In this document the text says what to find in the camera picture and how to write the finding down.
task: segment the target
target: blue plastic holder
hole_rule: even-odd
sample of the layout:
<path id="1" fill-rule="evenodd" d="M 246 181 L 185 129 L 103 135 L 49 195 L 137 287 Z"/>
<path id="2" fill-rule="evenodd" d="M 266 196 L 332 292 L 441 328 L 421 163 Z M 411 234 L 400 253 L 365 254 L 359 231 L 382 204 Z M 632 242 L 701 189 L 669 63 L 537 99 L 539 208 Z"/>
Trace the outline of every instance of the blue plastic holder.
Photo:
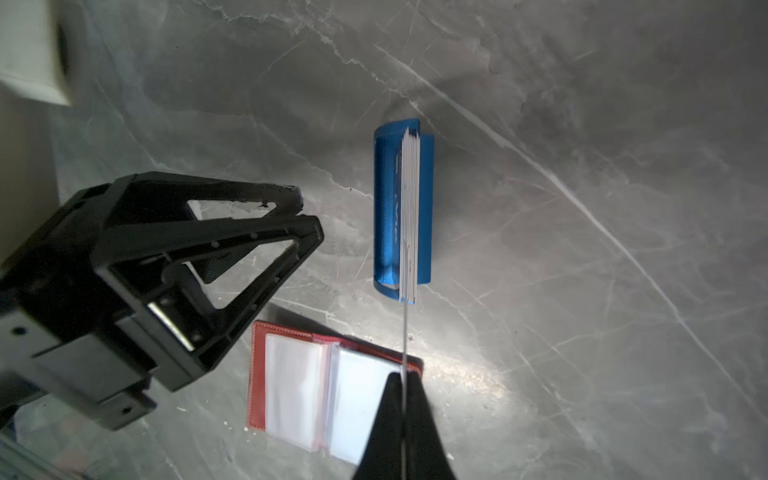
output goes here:
<path id="1" fill-rule="evenodd" d="M 435 138 L 419 131 L 419 120 L 382 125 L 373 134 L 373 286 L 381 294 L 400 300 L 400 176 L 399 153 L 406 130 L 419 133 L 419 285 L 432 279 L 432 176 Z"/>

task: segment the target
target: white card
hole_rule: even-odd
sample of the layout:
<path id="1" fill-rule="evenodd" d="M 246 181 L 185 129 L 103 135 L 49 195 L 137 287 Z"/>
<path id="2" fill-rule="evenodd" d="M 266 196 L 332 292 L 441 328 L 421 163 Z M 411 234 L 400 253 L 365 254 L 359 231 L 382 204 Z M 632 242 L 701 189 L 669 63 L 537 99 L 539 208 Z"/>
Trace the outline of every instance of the white card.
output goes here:
<path id="1" fill-rule="evenodd" d="M 324 413 L 327 346 L 271 334 L 264 342 L 265 429 L 314 450 Z"/>
<path id="2" fill-rule="evenodd" d="M 329 405 L 328 451 L 358 465 L 379 411 L 384 385 L 400 365 L 375 356 L 339 349 Z"/>

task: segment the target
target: card holder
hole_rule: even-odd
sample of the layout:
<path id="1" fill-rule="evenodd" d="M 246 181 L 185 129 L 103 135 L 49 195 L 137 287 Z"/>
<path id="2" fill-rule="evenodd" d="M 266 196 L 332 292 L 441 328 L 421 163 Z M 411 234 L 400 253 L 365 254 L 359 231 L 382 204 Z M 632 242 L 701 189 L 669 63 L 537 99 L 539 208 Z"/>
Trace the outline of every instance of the card holder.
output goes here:
<path id="1" fill-rule="evenodd" d="M 253 324 L 252 342 L 248 426 L 359 464 L 399 359 L 369 343 L 265 322 Z M 419 365 L 408 368 L 420 375 Z"/>

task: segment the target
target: gray marble countertop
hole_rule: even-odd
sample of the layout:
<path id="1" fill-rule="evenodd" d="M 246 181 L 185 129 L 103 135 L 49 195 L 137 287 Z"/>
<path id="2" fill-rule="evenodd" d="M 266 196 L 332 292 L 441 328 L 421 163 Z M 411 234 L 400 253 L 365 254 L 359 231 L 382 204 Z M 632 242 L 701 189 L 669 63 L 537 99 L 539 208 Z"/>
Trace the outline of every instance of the gray marble countertop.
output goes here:
<path id="1" fill-rule="evenodd" d="M 273 301 L 342 333 L 399 348 L 371 282 L 372 133 L 435 134 L 409 348 L 458 478 L 768 478 L 763 2 L 85 8 L 90 80 L 51 113 L 61 197 L 146 170 L 298 185 L 326 240 Z M 249 353 L 155 386 L 120 432 L 42 399 L 19 440 L 89 478 L 349 478 L 244 429 Z"/>

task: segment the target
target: marble surface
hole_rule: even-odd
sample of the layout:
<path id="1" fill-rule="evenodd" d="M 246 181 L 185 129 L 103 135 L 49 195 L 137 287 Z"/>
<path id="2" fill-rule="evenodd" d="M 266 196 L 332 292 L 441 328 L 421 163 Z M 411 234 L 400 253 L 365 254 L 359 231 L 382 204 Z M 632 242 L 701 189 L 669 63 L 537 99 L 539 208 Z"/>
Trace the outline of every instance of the marble surface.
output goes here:
<path id="1" fill-rule="evenodd" d="M 409 348 L 458 478 L 768 478 L 764 2 L 85 5 L 91 81 L 51 113 L 62 198 L 146 170 L 298 185 L 326 241 L 274 302 L 343 333 L 399 347 L 370 280 L 373 130 L 436 135 Z M 248 355 L 154 387 L 121 432 L 43 399 L 19 439 L 89 478 L 351 476 L 243 430 Z"/>

